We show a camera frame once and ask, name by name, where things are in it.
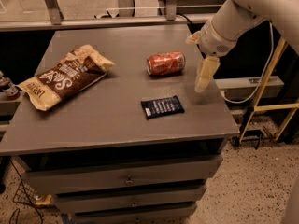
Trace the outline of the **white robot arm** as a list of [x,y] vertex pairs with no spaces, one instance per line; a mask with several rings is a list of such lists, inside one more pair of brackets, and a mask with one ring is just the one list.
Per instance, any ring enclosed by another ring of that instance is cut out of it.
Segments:
[[195,90],[204,91],[220,65],[219,58],[226,56],[246,31],[264,21],[280,33],[278,45],[268,59],[272,65],[285,45],[299,51],[298,14],[298,0],[226,0],[213,18],[189,37],[206,55],[199,64]]

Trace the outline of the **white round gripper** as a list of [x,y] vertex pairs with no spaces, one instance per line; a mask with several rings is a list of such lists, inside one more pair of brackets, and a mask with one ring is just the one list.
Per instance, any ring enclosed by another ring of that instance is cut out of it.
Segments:
[[201,93],[207,88],[221,64],[219,57],[226,56],[235,47],[236,40],[235,26],[215,19],[207,21],[200,32],[196,31],[186,38],[187,44],[199,44],[200,50],[207,55],[197,68],[194,86],[196,92]]

